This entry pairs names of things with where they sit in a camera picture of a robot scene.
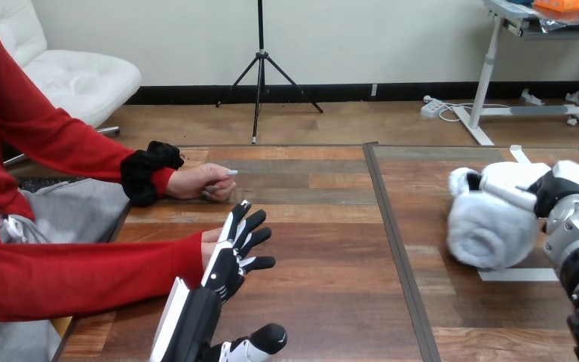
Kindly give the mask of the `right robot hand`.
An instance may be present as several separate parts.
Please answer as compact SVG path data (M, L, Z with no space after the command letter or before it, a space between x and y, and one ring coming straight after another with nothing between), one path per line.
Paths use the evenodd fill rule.
M480 172L466 175L470 191L485 192L495 198L544 218L569 196L579 196L579 163L498 162Z

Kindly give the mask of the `person's hand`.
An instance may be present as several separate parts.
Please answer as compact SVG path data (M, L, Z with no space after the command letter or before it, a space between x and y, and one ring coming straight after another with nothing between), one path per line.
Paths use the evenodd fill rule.
M203 270L207 268L216 244L219 242L222 228L203 231L201 234L201 256Z
M236 189L235 175L230 169L218 164L200 166L175 171L168 180L164 194L180 200L205 198L223 202Z

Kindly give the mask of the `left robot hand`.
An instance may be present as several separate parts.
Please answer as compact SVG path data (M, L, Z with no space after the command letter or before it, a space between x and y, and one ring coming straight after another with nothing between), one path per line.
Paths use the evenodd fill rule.
M286 346L286 330L274 323L233 341L212 343L222 305L237 292L245 275L275 264L272 257L247 255L270 235L265 229L260 236L252 236L266 214L259 210L249 216L250 208L244 200L230 211L197 286L175 278L152 344L151 361L267 361Z

